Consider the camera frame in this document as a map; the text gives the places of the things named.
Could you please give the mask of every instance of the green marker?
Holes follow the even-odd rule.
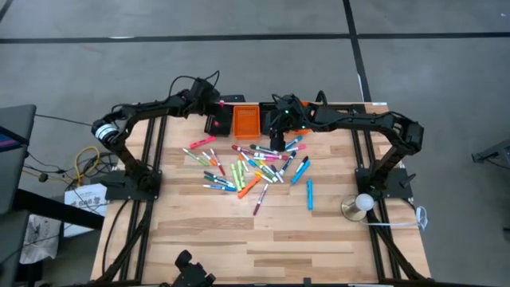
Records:
[[[239,182],[239,178],[237,177],[236,167],[233,165],[233,163],[230,164],[230,168],[232,169],[233,174],[233,180],[236,183],[237,191],[241,191],[241,183]]]
[[[195,155],[193,152],[186,150],[185,148],[182,149],[185,153],[187,153],[189,156],[194,158],[194,160],[201,163],[204,167],[207,167],[209,163],[207,163],[204,159],[201,159],[198,155]]]
[[[237,161],[237,173],[239,174],[239,182],[241,184],[241,188],[245,188],[245,175],[243,174],[242,163],[240,160]]]

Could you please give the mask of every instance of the concrete floor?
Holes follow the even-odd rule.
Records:
[[[510,2],[351,1],[358,33],[510,31]],[[172,36],[232,33],[347,33],[340,0],[14,0],[0,38]],[[510,281],[508,171],[470,154],[508,138],[510,39],[361,40],[373,101],[426,128],[423,151],[406,160],[415,201],[427,208],[422,233],[435,279],[480,285]],[[360,101],[349,40],[209,41],[0,45],[0,106],[33,103],[41,114],[92,122],[112,105],[163,98],[180,74],[222,71],[218,89],[268,100],[294,92],[312,100]],[[186,81],[177,88],[186,88]],[[86,127],[36,119],[30,150],[70,167],[98,144]],[[48,197],[59,183],[22,178]],[[65,240],[45,264],[55,285],[86,281],[98,233]]]

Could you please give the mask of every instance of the wooden tabletop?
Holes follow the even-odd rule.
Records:
[[[366,104],[367,112],[386,112],[385,104]],[[206,118],[190,116],[188,120],[169,118],[164,139],[161,169],[163,184],[155,202],[147,247],[143,283],[172,282],[179,274],[175,259],[183,250],[193,254],[216,283],[301,283],[311,277],[315,283],[376,282],[374,256],[368,227],[350,222],[342,216],[340,203],[348,195],[356,195],[355,153],[351,132],[308,133],[284,176],[284,183],[269,185],[257,216],[253,209],[264,184],[258,183],[243,199],[235,192],[202,187],[207,170],[220,175],[217,167],[203,167],[186,155],[183,147],[207,137],[203,132]],[[152,154],[158,134],[155,125]],[[127,141],[127,147],[140,158],[147,121],[139,122]],[[369,163],[363,134],[360,133],[364,162]],[[386,138],[372,133],[374,149],[380,158],[389,148]],[[267,136],[259,140],[218,138],[194,150],[195,154],[214,148],[227,177],[232,180],[231,163],[237,161],[232,144],[269,145]],[[295,185],[290,179],[306,156],[311,164]],[[283,161],[276,161],[280,168]],[[251,180],[254,169],[245,177]],[[307,209],[306,179],[313,180],[313,210]],[[108,206],[98,245],[91,279],[101,274],[104,243],[113,218],[122,202]],[[399,199],[386,201],[391,222],[415,222],[412,209]],[[121,213],[108,247],[107,266],[124,246],[131,213],[129,203]],[[422,240],[416,226],[393,227],[395,244],[422,275],[430,275]],[[387,251],[381,242],[386,276],[391,277]],[[134,277],[138,247],[131,256],[128,278]]]

